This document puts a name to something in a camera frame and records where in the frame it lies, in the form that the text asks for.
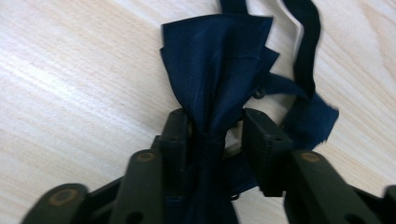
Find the light wood surface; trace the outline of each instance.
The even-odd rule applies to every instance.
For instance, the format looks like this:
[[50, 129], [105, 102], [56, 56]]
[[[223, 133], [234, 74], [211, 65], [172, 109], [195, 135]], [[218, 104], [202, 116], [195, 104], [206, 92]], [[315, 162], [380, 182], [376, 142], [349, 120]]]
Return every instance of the light wood surface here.
[[[396, 3], [315, 1], [323, 32], [318, 92], [340, 109], [324, 154], [345, 180], [381, 195], [396, 184]], [[273, 15], [274, 72], [291, 77], [295, 25], [275, 0], [248, 1]], [[123, 175], [179, 108], [163, 68], [161, 24], [219, 12], [215, 0], [0, 2], [0, 223], [19, 223], [47, 190], [90, 190]], [[246, 106], [280, 121], [292, 98]], [[287, 223], [281, 199], [244, 193], [242, 224]]]

